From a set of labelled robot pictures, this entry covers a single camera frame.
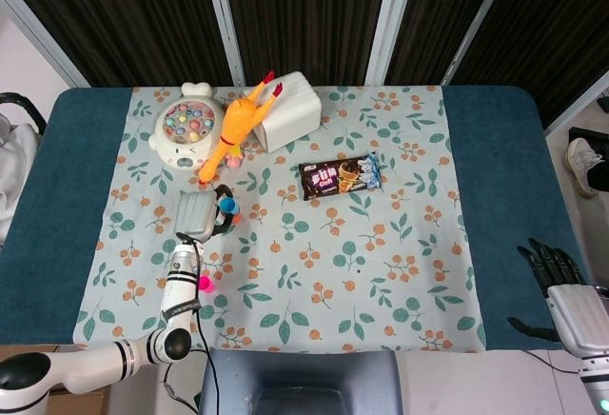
robot finger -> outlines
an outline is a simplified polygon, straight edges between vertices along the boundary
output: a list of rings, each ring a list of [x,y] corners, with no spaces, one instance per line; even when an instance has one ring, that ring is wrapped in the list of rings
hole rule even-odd
[[[562,251],[560,248],[555,248],[554,251],[557,252],[557,254],[560,256],[562,261],[564,261],[564,263],[567,265],[568,270],[571,272],[571,275],[576,280],[575,283],[580,284],[580,285],[586,285],[585,281],[583,280],[583,276],[581,275],[578,264],[575,261],[573,261],[573,259],[566,252]]]
[[[577,285],[580,281],[577,279],[575,273],[571,269],[570,265],[567,264],[564,257],[558,253],[555,249],[550,249],[550,253],[552,254],[552,258],[557,262],[559,267],[559,271],[562,274],[562,277],[565,280],[566,284]]]
[[[539,259],[527,248],[518,246],[518,252],[520,255],[524,257],[526,262],[531,267],[533,271],[533,275],[535,276],[535,280],[537,280],[538,285],[543,292],[543,296],[547,298],[547,290],[552,285],[550,276],[548,275],[545,267],[540,263]]]
[[[563,285],[567,284],[560,273],[557,262],[550,254],[550,248],[541,244],[533,238],[529,238],[529,244],[537,252],[537,257],[540,263],[545,267],[550,277],[550,285]]]

teal fabric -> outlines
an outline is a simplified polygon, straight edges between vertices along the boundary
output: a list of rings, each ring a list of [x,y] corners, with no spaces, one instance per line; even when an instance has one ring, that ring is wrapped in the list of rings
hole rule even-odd
[[[487,348],[561,348],[518,333],[506,320],[552,326],[516,251],[529,237],[562,248],[585,270],[537,106],[514,87],[444,87],[443,95]]]
[[[552,348],[506,321],[551,326],[517,245],[535,237],[581,261],[535,103],[512,87],[443,93],[487,348]],[[130,95],[72,89],[57,100],[0,253],[0,344],[71,342]]]
[[[71,343],[130,97],[57,99],[0,253],[0,344]]]

metal frame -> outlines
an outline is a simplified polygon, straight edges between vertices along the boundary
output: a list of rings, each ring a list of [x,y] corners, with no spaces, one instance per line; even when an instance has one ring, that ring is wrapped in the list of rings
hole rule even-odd
[[[486,17],[486,13],[490,10],[490,8],[494,2],[495,2],[495,0],[483,0],[482,1],[482,4],[481,4],[480,8],[478,9],[478,12],[476,13],[476,16],[472,20],[472,23],[469,25],[469,29],[467,30],[467,33],[465,34],[465,36],[463,37],[463,40],[461,41],[461,45],[457,49],[457,52],[455,53],[453,60],[450,62],[450,65],[448,65],[448,69],[446,70],[446,74],[444,75],[444,78],[442,79],[441,85],[450,84],[450,81],[453,79],[455,72],[461,65],[461,61],[462,61],[463,57],[467,53],[469,46],[471,45],[472,41],[476,37],[476,34],[478,34],[478,30],[480,29],[480,26],[481,26],[482,22],[484,21],[484,17]]]
[[[545,137],[566,127],[575,116],[585,107],[592,103],[605,90],[609,89],[609,70],[607,70],[592,87],[587,89],[571,106],[569,106],[559,117],[543,131]]]
[[[90,87],[85,76],[70,61],[24,0],[0,0],[0,8],[6,10],[10,20],[24,33],[70,88]]]
[[[408,0],[383,0],[381,3],[365,75],[366,85],[384,84],[407,3]]]
[[[230,4],[228,0],[211,1],[216,12],[222,43],[225,46],[226,60],[230,68],[233,85],[235,87],[244,87],[246,85],[246,76],[241,62],[241,54],[239,52],[239,44],[237,43],[235,25],[232,21],[232,13],[230,12]]]

white wall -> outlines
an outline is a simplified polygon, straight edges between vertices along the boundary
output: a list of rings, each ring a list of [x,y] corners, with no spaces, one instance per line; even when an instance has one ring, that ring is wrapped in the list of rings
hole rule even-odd
[[[28,97],[48,120],[53,103],[65,89],[66,82],[0,9],[0,92]],[[30,122],[25,111],[15,105],[0,105],[0,113],[13,124]]]

cable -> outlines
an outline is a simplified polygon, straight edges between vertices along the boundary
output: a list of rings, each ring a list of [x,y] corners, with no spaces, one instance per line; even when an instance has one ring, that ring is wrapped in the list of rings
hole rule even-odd
[[[544,363],[546,366],[552,367],[554,370],[556,370],[557,372],[562,372],[563,374],[574,374],[574,375],[579,375],[578,372],[574,371],[574,370],[564,370],[564,369],[558,369],[557,367],[552,366],[550,363],[548,363],[547,361],[545,361],[543,358],[540,358],[539,356],[537,356],[535,353],[531,353],[530,351],[527,350],[521,350],[522,353],[526,353],[527,355],[531,355],[533,358],[535,358],[536,360],[541,361],[542,363]]]
[[[211,364],[211,370],[213,372],[213,383],[216,385],[216,415],[220,415],[220,386],[218,385],[218,374],[216,373],[216,365],[213,364],[213,360],[211,359],[211,353],[209,353],[209,347],[207,346],[206,338],[203,335],[201,330],[201,320],[199,319],[199,312],[196,312],[197,315],[197,327],[199,328],[199,335],[201,336],[201,340],[203,341],[203,345],[206,348],[207,359]]]
[[[193,348],[191,350],[191,352],[192,351],[198,351],[198,352],[206,354],[205,350],[201,350],[199,348]],[[173,363],[171,363],[171,364],[169,364],[169,366],[167,366],[167,370],[165,371],[165,377],[163,377],[163,381],[162,381],[163,387],[165,388],[165,391],[167,392],[167,396],[169,396],[169,398],[171,398],[173,401],[188,407],[190,410],[192,410],[193,413],[199,413],[199,410],[197,410],[196,407],[194,407],[188,401],[182,399],[180,396],[175,394],[175,391],[173,390],[173,387],[170,384],[167,383],[167,378],[169,377],[169,370],[171,369],[172,366],[173,366]]]
[[[197,244],[194,239],[190,238],[190,243],[194,247],[194,253],[197,255],[197,283],[199,282],[199,278],[201,277],[201,255],[199,254],[199,248],[197,248]],[[207,346],[207,341],[205,336],[203,335],[203,330],[201,329],[201,318],[199,318],[199,309],[194,312],[197,317],[197,329],[199,329],[199,335],[201,336],[201,340],[203,341],[203,346],[206,348],[207,359],[211,364],[211,370],[213,372],[213,383],[216,385],[216,415],[220,415],[220,386],[218,385],[218,374],[216,373],[216,365],[213,363],[211,359],[211,353],[209,353],[209,347]]]
[[[201,255],[199,254],[199,248],[197,247],[197,240],[182,232],[176,232],[176,236],[178,237],[178,239],[188,242],[194,248],[194,253],[197,257],[197,284],[198,284],[199,279],[201,278]],[[199,297],[199,288],[198,288],[198,286],[196,286],[194,289],[195,289],[194,295],[195,295],[195,298],[197,298],[197,297]],[[201,336],[201,340],[203,341],[203,345],[205,346],[206,349],[201,350],[200,348],[193,348],[191,351],[199,351],[199,352],[205,353],[205,355],[207,355],[207,359],[209,360],[209,363],[211,364],[211,370],[213,371],[213,382],[216,386],[216,415],[220,415],[220,386],[218,385],[218,374],[216,372],[216,365],[213,363],[213,360],[211,359],[211,354],[209,353],[209,347],[207,346],[206,338],[204,337],[203,330],[201,329],[201,320],[199,318],[199,309],[196,309],[194,311],[194,314],[197,317],[197,327],[199,329],[199,335]],[[173,391],[173,388],[171,387],[171,385],[167,383],[167,375],[169,374],[169,370],[171,369],[172,366],[173,366],[173,363],[167,367],[167,371],[165,372],[165,378],[163,379],[163,386],[165,387],[167,396],[169,396],[169,398],[171,398],[172,400],[174,400],[182,405],[187,406],[194,413],[199,413],[199,411],[195,407],[193,407],[191,404],[189,404],[187,401],[185,401],[181,397],[177,396],[175,394],[175,391]]]

